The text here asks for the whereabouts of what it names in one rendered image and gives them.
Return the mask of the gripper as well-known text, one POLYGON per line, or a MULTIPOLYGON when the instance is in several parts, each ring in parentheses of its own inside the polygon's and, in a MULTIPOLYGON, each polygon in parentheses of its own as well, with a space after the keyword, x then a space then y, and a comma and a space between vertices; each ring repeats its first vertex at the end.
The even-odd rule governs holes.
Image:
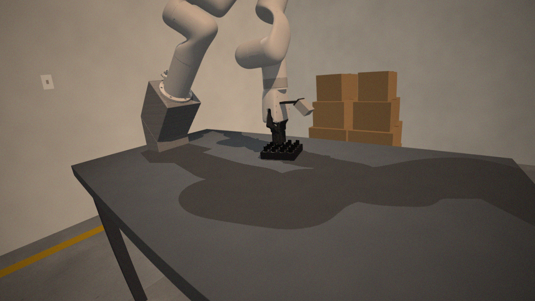
POLYGON ((287 89, 288 87, 266 88, 262 91, 262 121, 266 122, 266 127, 273 134, 273 144, 286 142, 284 130, 289 118, 289 104, 279 102, 289 101, 287 89))

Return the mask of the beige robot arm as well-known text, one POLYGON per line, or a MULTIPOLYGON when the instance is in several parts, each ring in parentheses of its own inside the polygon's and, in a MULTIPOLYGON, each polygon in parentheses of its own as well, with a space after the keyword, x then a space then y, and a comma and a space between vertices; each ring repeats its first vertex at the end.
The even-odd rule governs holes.
MULTIPOLYGON (((237 0, 169 0, 163 10, 163 21, 170 28, 186 37, 176 46, 169 70, 159 84, 163 97, 177 103, 188 102, 192 97, 191 86, 209 45, 218 32, 218 25, 209 14, 221 18, 237 0), (193 5, 197 5, 196 8, 193 5), (168 76, 167 76, 168 75, 168 76)), ((269 36, 242 43, 235 51, 235 59, 245 69, 262 68, 263 88, 288 87, 286 53, 291 32, 284 12, 288 0, 258 0, 256 15, 273 24, 269 36)), ((315 110, 305 98, 283 101, 293 104, 303 116, 315 110)))

